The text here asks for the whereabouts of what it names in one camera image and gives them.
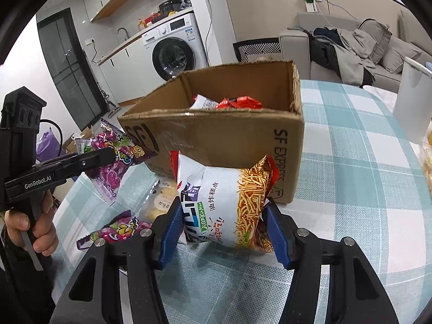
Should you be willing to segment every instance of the black and white geometric pattern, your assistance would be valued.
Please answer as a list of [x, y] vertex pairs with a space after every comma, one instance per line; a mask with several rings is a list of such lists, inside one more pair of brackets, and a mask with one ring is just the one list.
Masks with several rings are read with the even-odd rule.
[[233, 44], [233, 46], [239, 62], [248, 62], [250, 55], [281, 53], [278, 38], [241, 41]]

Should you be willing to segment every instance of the wooden countertop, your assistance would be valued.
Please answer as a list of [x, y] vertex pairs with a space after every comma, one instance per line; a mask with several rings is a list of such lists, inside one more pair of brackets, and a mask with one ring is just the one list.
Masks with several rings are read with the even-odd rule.
[[109, 60], [111, 57], [113, 57], [117, 52], [121, 51], [122, 49], [124, 49], [126, 46], [130, 45], [131, 43], [133, 43], [134, 41], [138, 40], [139, 38], [141, 38], [141, 35], [143, 35], [144, 33], [147, 33], [148, 31], [158, 27], [161, 24], [164, 24], [168, 21], [170, 21], [171, 19], [174, 19], [176, 17], [180, 17], [182, 15], [185, 15], [187, 13], [190, 13], [194, 10], [193, 7], [188, 7], [185, 8], [184, 10], [181, 10], [171, 16], [168, 16], [167, 18], [161, 19], [159, 22], [156, 22], [152, 25], [150, 25], [149, 27], [139, 31], [138, 33], [136, 33], [134, 36], [132, 36], [131, 38], [127, 39], [125, 42], [122, 42], [119, 46], [117, 46], [115, 49], [113, 49], [113, 51], [111, 51], [109, 54], [103, 56], [99, 61], [98, 61], [98, 65], [100, 66], [101, 64], [103, 64], [104, 62], [106, 62], [107, 60]]

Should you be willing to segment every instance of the white snack bag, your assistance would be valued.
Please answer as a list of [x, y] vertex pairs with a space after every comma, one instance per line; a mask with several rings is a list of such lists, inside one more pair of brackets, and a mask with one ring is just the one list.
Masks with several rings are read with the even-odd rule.
[[197, 95], [195, 102], [191, 105], [191, 110], [202, 110], [204, 108], [216, 108], [217, 102], [206, 98], [200, 94]]
[[250, 169], [232, 169], [206, 167], [172, 151], [171, 163], [188, 243], [216, 241], [271, 251], [267, 234], [257, 228], [267, 193], [279, 177], [272, 157]]

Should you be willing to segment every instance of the blue gripper pad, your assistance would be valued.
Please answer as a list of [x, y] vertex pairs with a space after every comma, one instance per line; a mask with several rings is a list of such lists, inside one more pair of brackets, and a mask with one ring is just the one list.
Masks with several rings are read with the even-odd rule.
[[167, 227], [166, 233], [161, 241], [161, 254], [159, 257], [160, 269], [165, 269], [171, 262], [177, 248], [178, 239], [183, 231], [183, 208], [181, 203], [177, 204], [177, 210], [171, 224]]
[[271, 208], [267, 208], [267, 233], [273, 245], [277, 261], [282, 263], [285, 269], [289, 269], [291, 261], [288, 256], [288, 241]]

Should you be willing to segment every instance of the person's arm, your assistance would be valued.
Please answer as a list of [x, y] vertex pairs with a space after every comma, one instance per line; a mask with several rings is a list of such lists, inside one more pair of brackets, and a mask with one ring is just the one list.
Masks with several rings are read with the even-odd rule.
[[[42, 202], [43, 214], [36, 222], [33, 233], [38, 238], [33, 244], [36, 252], [51, 255], [58, 245], [55, 227], [52, 224], [54, 210], [52, 196], [46, 193]], [[6, 277], [15, 290], [20, 304], [35, 323], [49, 323], [55, 304], [51, 297], [52, 283], [47, 270], [36, 271], [24, 244], [20, 231], [29, 229], [27, 216], [10, 210], [5, 215], [5, 227], [1, 237], [10, 267], [5, 267]]]

